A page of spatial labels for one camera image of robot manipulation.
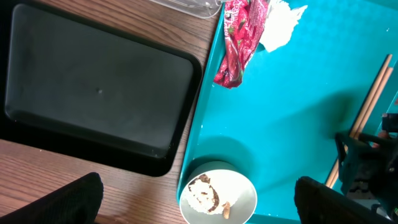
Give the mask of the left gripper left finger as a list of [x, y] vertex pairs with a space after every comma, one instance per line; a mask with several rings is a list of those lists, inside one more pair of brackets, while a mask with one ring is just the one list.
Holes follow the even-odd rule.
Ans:
[[62, 188], [1, 217], [1, 224], [92, 224], [103, 199], [101, 177], [91, 172]]

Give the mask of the wooden chopstick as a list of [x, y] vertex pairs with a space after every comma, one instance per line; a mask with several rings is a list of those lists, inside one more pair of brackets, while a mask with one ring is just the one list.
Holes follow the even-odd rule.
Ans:
[[[378, 99], [381, 96], [381, 93], [383, 92], [384, 87], [385, 87], [386, 83], [388, 82], [392, 72], [393, 72], [393, 68], [387, 67], [384, 70], [384, 74], [379, 75], [377, 77], [377, 80], [376, 80], [377, 86], [374, 85], [371, 88], [371, 91], [369, 93], [370, 95], [366, 98], [363, 108], [361, 109], [361, 111], [359, 113], [359, 118], [356, 119], [354, 126], [349, 133], [349, 136], [351, 138], [355, 138], [355, 139], [359, 138], [359, 135], [362, 133], [366, 123], [368, 122], [368, 119], [369, 119], [371, 113], [373, 112], [373, 109], [374, 109], [376, 103], [378, 102]], [[333, 188], [335, 182], [337, 181], [337, 179], [339, 177], [339, 162], [340, 162], [340, 159], [337, 159], [335, 162], [335, 165], [333, 166], [331, 173], [328, 176], [327, 181], [326, 181], [326, 186], [331, 189]]]
[[388, 54], [359, 111], [359, 115], [357, 115], [353, 127], [349, 131], [350, 137], [357, 139], [359, 137], [359, 134], [362, 133], [366, 123], [368, 122], [368, 119], [371, 113], [373, 112], [373, 109], [376, 103], [378, 102], [378, 99], [381, 93], [383, 92], [384, 87], [394, 70], [392, 67], [389, 66], [391, 59], [392, 59], [392, 54]]

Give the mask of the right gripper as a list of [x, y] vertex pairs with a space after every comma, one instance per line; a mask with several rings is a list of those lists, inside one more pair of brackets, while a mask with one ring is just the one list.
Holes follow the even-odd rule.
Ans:
[[358, 139], [345, 133], [335, 134], [338, 151], [338, 174], [341, 191], [347, 195], [362, 189], [360, 182], [369, 184], [390, 218], [397, 218], [397, 113], [382, 115], [383, 136], [360, 134]]

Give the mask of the white napkin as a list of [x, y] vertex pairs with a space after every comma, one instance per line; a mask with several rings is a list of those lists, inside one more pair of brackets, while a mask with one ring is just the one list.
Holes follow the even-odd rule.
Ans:
[[295, 26], [299, 24], [308, 6], [292, 9], [289, 3], [283, 0], [270, 0], [268, 3], [264, 32], [259, 43], [271, 53], [289, 43]]

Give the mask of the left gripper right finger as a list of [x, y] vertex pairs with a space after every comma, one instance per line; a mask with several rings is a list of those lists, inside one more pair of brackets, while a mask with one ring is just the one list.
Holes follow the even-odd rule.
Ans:
[[296, 181], [294, 202], [301, 224], [392, 223], [307, 176]]

